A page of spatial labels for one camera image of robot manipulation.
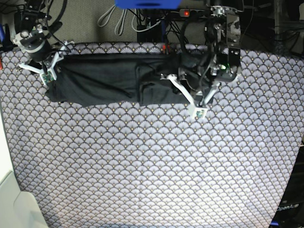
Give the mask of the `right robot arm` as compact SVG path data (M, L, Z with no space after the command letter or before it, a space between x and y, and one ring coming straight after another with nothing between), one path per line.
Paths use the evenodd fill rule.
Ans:
M27 0L21 12L20 23L15 26L16 35L12 42L29 57L27 62L19 63L22 69L38 74L44 86L57 80L55 67L62 61L73 41L61 41L55 36L61 26L67 1L64 0L59 15L52 24L49 21L52 0Z

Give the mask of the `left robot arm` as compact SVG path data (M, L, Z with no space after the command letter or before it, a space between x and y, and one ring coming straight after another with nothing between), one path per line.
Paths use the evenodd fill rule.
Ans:
M238 10L212 1L209 11L191 13L180 30L183 57L191 66L180 65L175 74L161 74L188 100L192 118L205 118L207 105L222 83L232 83L241 74L241 26ZM205 20L204 37L207 51L202 56L192 55L185 44L185 31L189 24Z

